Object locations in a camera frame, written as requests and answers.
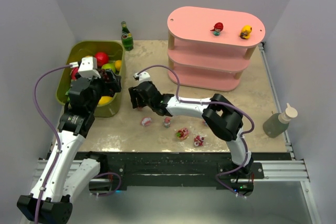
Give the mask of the pink three-tier shelf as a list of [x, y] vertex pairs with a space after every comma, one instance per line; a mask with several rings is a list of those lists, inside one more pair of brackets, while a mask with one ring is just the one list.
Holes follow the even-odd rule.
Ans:
[[[219, 36], [211, 29], [224, 24]], [[239, 37], [241, 29], [253, 28], [249, 39]], [[256, 16], [232, 10], [184, 6], [167, 18], [169, 30], [169, 78], [184, 86], [232, 91], [240, 83], [256, 47], [265, 37], [265, 26]]]

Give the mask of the green apple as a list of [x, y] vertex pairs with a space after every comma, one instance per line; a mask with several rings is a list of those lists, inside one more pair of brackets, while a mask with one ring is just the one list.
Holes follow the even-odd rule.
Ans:
[[111, 70], [113, 73], [116, 73], [116, 67], [114, 63], [106, 63], [101, 67], [101, 69]]

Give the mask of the red white swirl toy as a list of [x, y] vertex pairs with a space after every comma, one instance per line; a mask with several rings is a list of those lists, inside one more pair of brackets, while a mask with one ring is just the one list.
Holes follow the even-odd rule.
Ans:
[[205, 137], [204, 137], [204, 136], [197, 135], [197, 136], [194, 138], [194, 146], [195, 146], [195, 147], [203, 146], [204, 141], [205, 141]]

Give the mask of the red-haired doll toy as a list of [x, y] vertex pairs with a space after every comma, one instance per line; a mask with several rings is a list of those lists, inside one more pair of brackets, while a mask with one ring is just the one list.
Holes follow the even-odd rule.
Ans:
[[211, 32], [214, 36], [219, 36], [224, 29], [224, 24], [217, 22], [214, 27], [211, 29]]

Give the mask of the small pink figure toy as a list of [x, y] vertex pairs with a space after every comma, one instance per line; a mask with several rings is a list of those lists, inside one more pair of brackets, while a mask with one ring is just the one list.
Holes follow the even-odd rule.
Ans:
[[165, 128], [169, 128], [171, 126], [171, 118], [170, 117], [165, 117], [163, 125]]

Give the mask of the green glass bottle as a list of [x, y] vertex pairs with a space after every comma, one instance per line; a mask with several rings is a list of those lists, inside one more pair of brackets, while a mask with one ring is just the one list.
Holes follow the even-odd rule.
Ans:
[[133, 37], [130, 33], [126, 22], [121, 22], [122, 33], [121, 33], [121, 42], [126, 51], [131, 51], [133, 49]]

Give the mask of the yellow mango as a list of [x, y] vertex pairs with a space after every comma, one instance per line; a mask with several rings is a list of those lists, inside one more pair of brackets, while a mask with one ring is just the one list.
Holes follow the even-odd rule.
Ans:
[[110, 103], [113, 100], [113, 97], [110, 96], [102, 96], [98, 102], [98, 106], [104, 106]]

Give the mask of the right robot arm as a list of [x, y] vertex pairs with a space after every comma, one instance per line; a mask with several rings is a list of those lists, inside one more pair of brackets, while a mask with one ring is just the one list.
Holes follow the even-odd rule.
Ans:
[[203, 119], [213, 134], [226, 142], [232, 157], [233, 171], [250, 174], [253, 164], [244, 135], [254, 130], [250, 116], [233, 106], [223, 95], [190, 99], [161, 94], [151, 81], [129, 88], [132, 107], [149, 107], [159, 116], [190, 116]]

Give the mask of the pink dragon fruit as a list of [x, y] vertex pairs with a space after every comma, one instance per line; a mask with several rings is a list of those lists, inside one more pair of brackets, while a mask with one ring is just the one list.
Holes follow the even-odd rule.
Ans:
[[71, 72], [70, 72], [70, 77], [71, 77], [71, 80], [76, 80], [76, 74], [78, 72], [78, 67], [75, 67], [75, 68], [72, 68], [71, 69]]

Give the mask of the orange fruit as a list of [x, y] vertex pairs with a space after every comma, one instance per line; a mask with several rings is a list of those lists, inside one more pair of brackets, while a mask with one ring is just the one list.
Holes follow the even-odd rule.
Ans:
[[121, 66], [122, 66], [122, 60], [116, 60], [114, 62], [114, 67], [115, 67], [116, 71], [120, 71]]

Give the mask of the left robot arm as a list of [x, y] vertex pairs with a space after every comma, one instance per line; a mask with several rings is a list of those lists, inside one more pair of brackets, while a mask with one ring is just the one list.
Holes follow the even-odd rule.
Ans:
[[73, 81], [69, 101], [55, 130], [56, 142], [47, 164], [29, 195], [21, 195], [18, 209], [34, 223], [67, 223], [75, 199], [93, 178], [112, 178], [104, 154], [89, 153], [79, 168], [69, 170], [95, 120], [94, 111], [103, 96], [121, 92], [121, 77], [112, 70], [94, 70]]

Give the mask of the pink round toy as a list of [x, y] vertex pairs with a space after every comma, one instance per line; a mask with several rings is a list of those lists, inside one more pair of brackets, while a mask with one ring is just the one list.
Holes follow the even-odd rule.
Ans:
[[151, 117], [144, 117], [141, 120], [141, 125], [145, 126], [145, 127], [149, 126], [151, 123], [152, 123], [152, 118]]

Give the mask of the yellow-haired doll toy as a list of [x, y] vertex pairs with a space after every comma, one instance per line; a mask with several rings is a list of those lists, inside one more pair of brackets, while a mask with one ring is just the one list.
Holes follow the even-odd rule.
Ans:
[[249, 39], [252, 30], [253, 28], [251, 26], [249, 25], [244, 26], [240, 31], [239, 37], [241, 39]]

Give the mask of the olive green fruit bin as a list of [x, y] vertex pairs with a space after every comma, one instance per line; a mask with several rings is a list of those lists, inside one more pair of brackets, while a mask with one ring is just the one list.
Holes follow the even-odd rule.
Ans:
[[[114, 62], [116, 60], [124, 60], [124, 47], [118, 41], [97, 41], [97, 40], [87, 40], [81, 41], [73, 46], [71, 49], [67, 63], [74, 61], [79, 61], [85, 56], [93, 56], [98, 52], [105, 52], [109, 56], [109, 61]], [[65, 105], [68, 96], [66, 92], [70, 88], [71, 77], [70, 69], [65, 69], [62, 73], [59, 85], [56, 91], [56, 100], [61, 104]], [[99, 118], [109, 118], [115, 116], [121, 107], [122, 92], [116, 93], [112, 100], [103, 105], [98, 106], [95, 110], [95, 117]]]

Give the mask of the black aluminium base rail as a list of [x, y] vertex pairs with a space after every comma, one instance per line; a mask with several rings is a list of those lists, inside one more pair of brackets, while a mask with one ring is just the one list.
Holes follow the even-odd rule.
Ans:
[[113, 187], [231, 187], [248, 196], [256, 182], [307, 182], [309, 176], [303, 161], [291, 160], [289, 153], [254, 153], [256, 160], [249, 172], [233, 169], [228, 153], [137, 153], [137, 152], [78, 152], [66, 178], [74, 181], [89, 175], [85, 182], [90, 189], [106, 189], [108, 176], [97, 174], [113, 172]]

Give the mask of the strawberry cake toy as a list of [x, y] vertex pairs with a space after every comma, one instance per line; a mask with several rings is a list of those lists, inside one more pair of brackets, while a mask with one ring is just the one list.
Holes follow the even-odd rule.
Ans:
[[175, 133], [176, 137], [180, 140], [180, 141], [183, 141], [185, 140], [186, 138], [188, 138], [189, 136], [189, 130], [187, 128], [182, 128], [180, 130], [178, 130], [176, 133]]

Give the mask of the green soap dispenser bottle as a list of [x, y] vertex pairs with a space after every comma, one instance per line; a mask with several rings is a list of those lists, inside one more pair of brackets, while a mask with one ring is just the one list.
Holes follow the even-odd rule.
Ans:
[[268, 137], [275, 138], [285, 132], [290, 121], [297, 116], [298, 111], [287, 103], [287, 107], [283, 112], [273, 114], [263, 123], [263, 131]]

